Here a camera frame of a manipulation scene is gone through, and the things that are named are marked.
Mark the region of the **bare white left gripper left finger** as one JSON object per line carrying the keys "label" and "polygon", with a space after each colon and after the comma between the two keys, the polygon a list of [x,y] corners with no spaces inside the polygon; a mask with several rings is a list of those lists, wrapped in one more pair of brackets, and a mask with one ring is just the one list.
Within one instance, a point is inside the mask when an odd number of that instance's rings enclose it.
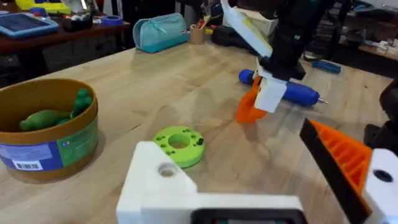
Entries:
{"label": "bare white left gripper left finger", "polygon": [[152,141],[136,144],[116,207],[118,223],[143,223],[141,206],[150,195],[195,194],[197,185]]}

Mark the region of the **orange white left gripper right finger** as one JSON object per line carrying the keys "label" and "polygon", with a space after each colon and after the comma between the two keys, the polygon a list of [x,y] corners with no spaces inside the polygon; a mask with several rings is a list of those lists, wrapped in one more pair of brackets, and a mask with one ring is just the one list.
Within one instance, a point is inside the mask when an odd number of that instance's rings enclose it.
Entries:
{"label": "orange white left gripper right finger", "polygon": [[397,138],[357,141],[305,119],[300,138],[332,189],[348,223],[397,223]]}

